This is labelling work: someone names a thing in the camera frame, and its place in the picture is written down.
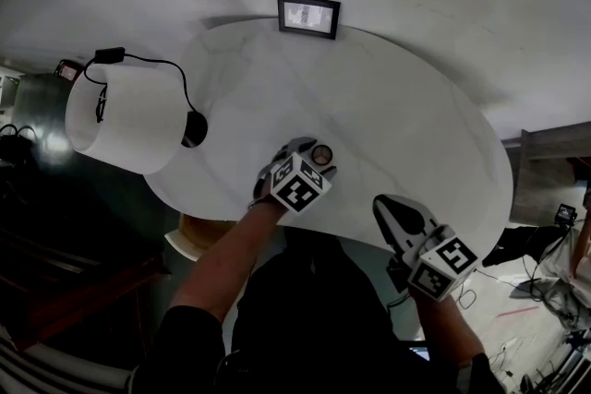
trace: person's arm in background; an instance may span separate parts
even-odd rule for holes
[[[250,209],[230,232],[199,258],[176,292],[171,307],[197,307],[222,323],[257,255],[285,212],[279,203],[259,203]]]
[[[451,296],[437,303],[417,290],[411,290],[411,295],[434,361],[462,366],[484,353],[480,339],[465,323]]]
[[[571,259],[571,274],[576,278],[576,269],[581,262],[581,259],[587,256],[587,246],[589,245],[589,236],[591,236],[591,182],[587,184],[585,192],[585,199],[583,200],[583,207],[587,209],[585,215],[585,223],[579,234],[579,239],[576,242]]]

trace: table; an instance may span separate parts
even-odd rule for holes
[[[332,148],[339,172],[323,200],[281,224],[389,249],[371,204],[401,194],[479,257],[499,238],[513,192],[502,144],[449,79],[396,44],[344,26],[330,41],[250,20],[199,36],[181,66],[210,129],[198,148],[179,146],[145,176],[174,209],[240,219],[260,168],[290,138],[311,136]]]

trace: qr code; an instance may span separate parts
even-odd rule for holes
[[[310,7],[309,6],[303,6],[302,8],[302,23],[304,25],[308,24],[308,14],[310,11]]]

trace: black picture frame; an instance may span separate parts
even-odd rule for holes
[[[306,29],[295,29],[293,27],[285,26],[285,3],[304,4],[306,6],[324,6],[332,9],[331,31],[324,33],[323,31],[313,31]],[[339,10],[341,9],[340,2],[332,0],[277,0],[277,9],[279,10],[279,31],[286,31],[290,33],[302,33],[304,35],[319,36],[321,38],[328,38],[334,40],[336,38],[336,27],[339,23]]]

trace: lamp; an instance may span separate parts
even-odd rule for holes
[[[185,74],[178,65],[133,56],[178,67],[184,87],[160,69],[93,64],[100,51],[107,50],[97,51],[85,66],[67,101],[66,133],[77,152],[151,174],[173,158],[181,143],[193,148],[205,139],[207,121],[188,100]],[[118,63],[123,56],[130,55],[123,50],[114,61],[104,62]]]

